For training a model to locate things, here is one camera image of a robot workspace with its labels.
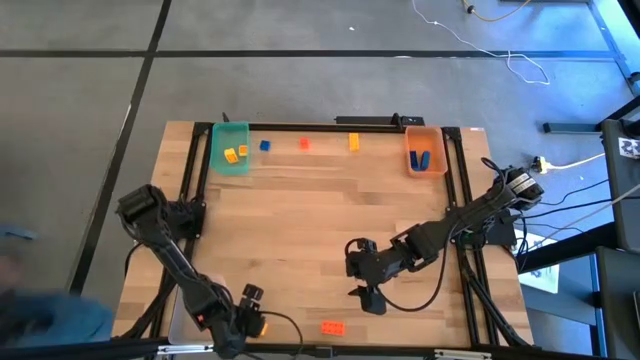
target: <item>wooden tabletop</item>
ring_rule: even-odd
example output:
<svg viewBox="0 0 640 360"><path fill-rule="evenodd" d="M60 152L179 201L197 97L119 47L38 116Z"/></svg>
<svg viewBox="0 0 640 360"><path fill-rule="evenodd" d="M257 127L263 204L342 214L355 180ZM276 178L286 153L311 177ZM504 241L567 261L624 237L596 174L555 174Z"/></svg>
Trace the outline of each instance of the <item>wooden tabletop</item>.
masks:
<svg viewBox="0 0 640 360"><path fill-rule="evenodd" d="M169 122L165 129L151 182L168 199L177 198L192 128L192 122ZM480 162L480 157L489 156L486 134L479 128L461 131L476 198L486 192L494 177ZM307 152L299 149L302 136L311 143ZM360 151L355 153L349 152L346 133L252 131L250 137L247 176L221 176L209 170L206 222L193 259L199 272L223 278L236 301L246 283L262 287L262 309L291 316L306 344L470 345L454 248L449 249L440 294L421 312L403 313L388 307L386 315L371 315L360 309L357 297L347 295L358 284L345 275L347 241L367 237L384 249L393 235L407 227L444 216L448 204L444 177L407 176L403 135L360 134ZM271 141L270 152L257 151L261 140ZM455 151L450 149L458 203L462 204ZM531 342L512 257L495 246L487 246L484 254L493 300L520 336ZM442 256L422 271L402 273L381 288L400 305L420 305L435 288L440 261ZM128 330L149 305L161 269L148 249L134 254L114 335ZM172 304L173 300L166 309L164 335L168 334ZM476 304L481 339L486 342L477 299ZM297 343L296 332L286 320L267 321L267 334L251 341ZM345 336L321 334L322 321L344 322ZM184 326L184 333L193 342L210 342L208 332L199 333L190 323Z"/></svg>

